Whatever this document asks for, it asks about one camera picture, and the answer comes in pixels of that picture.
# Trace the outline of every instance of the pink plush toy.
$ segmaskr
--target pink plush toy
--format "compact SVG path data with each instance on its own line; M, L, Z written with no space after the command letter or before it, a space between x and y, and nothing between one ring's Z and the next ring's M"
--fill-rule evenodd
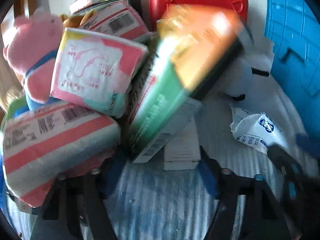
M30 19L18 16L17 33L3 50L9 66L24 76L30 98L44 104L50 95L54 63L63 33L63 23L50 13L35 13Z

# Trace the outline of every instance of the blue plastic container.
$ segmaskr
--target blue plastic container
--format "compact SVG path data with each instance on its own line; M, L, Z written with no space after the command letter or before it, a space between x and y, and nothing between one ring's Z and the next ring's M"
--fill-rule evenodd
M320 138L320 25L304 0L268 0L265 36L275 45L271 74Z

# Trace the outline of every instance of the silver corrugated plate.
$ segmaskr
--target silver corrugated plate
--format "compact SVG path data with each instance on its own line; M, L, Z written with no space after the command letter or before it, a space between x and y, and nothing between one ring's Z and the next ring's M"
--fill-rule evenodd
M290 154L310 176L318 175L316 161L294 143L295 134L304 132L304 128L279 85L272 77L256 76L253 87L254 91L246 94L241 106L252 112L266 112L286 134L292 145ZM196 117L200 144L222 167L228 167L238 175L265 175L271 190L279 198L282 179L267 156L233 139L229 126L232 122L230 103L234 103L230 97L214 89L208 94ZM231 239L238 237L244 201L244 197L239 197ZM207 193L196 170L164 171L163 154L158 153L148 163L128 163L115 192L105 204L119 239L199 240L207 232L217 201ZM25 226L23 221L28 217L11 215L15 224L26 230L23 234L29 236L30 226ZM88 228L84 228L83 233L85 239L92 239Z

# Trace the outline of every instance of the white package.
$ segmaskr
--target white package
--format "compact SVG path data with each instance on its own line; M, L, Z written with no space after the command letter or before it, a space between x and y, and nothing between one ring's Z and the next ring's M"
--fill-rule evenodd
M119 142L116 121L82 106L59 101L23 113L8 120L2 133L7 186L23 202L40 206L59 174L90 168L91 158Z
M253 114L239 107L231 107L231 110L230 128L237 141L262 153L267 153L273 144L289 148L283 131L265 113Z

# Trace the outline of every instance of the sanitary pad package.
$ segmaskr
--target sanitary pad package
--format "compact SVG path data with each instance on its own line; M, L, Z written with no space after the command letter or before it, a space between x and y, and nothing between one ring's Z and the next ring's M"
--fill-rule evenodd
M66 28L54 66L51 95L120 118L130 81L148 48L106 34Z
M140 15L124 1L117 2L89 18L79 29L134 40L149 32Z
M110 157L97 155L119 143L120 128L106 115L57 102L8 120L2 135L7 186L35 207L42 204L59 174L82 174L97 165L92 158Z

